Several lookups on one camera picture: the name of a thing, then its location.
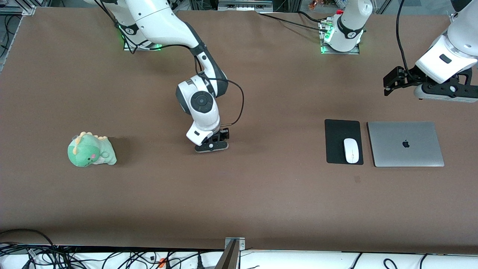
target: table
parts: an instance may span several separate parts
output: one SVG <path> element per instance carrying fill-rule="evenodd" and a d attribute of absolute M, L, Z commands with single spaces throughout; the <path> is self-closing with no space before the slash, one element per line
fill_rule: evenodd
<path fill-rule="evenodd" d="M 132 56 L 100 9 L 38 8 L 0 78 L 2 228 L 56 244 L 220 248 L 243 236 L 255 249 L 476 253 L 477 105 L 383 96 L 401 65 L 395 17 L 371 16 L 360 55 L 340 56 L 253 11 L 178 16 L 245 91 L 229 149 L 196 154 L 185 136 L 174 89 L 194 74 L 186 49 Z M 448 24 L 403 17 L 410 66 Z M 240 100 L 232 85 L 217 100 L 223 122 Z M 363 166 L 326 162 L 327 118 L 361 122 Z M 367 121 L 434 121 L 445 167 L 375 168 Z M 118 163 L 74 167 L 66 148 L 82 131 L 111 137 Z"/>

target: green dinosaur plush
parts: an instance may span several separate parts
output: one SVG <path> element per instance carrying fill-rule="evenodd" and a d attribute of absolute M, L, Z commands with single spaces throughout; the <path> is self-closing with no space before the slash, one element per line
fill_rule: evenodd
<path fill-rule="evenodd" d="M 113 146 L 106 136 L 92 135 L 82 132 L 68 145 L 68 158 L 78 167 L 87 167 L 90 164 L 114 165 L 116 155 Z"/>

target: black mouse pad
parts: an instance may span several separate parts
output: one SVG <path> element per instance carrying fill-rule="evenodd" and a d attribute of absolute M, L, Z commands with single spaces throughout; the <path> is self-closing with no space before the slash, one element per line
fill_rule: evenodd
<path fill-rule="evenodd" d="M 328 163 L 350 164 L 345 159 L 344 140 L 353 138 L 357 141 L 359 159 L 352 165 L 363 164 L 362 137 L 360 135 L 360 122 L 325 120 L 326 124 L 326 154 Z"/>

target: computer mouse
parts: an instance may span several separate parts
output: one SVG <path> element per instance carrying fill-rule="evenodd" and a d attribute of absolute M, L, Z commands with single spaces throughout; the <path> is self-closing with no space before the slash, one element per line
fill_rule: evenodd
<path fill-rule="evenodd" d="M 344 139 L 345 160 L 348 163 L 357 163 L 359 161 L 359 146 L 353 138 Z"/>

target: laptop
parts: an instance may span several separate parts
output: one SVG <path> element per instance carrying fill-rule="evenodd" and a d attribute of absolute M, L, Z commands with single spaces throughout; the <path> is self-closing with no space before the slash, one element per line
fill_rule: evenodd
<path fill-rule="evenodd" d="M 376 167 L 442 167 L 433 122 L 368 122 Z"/>

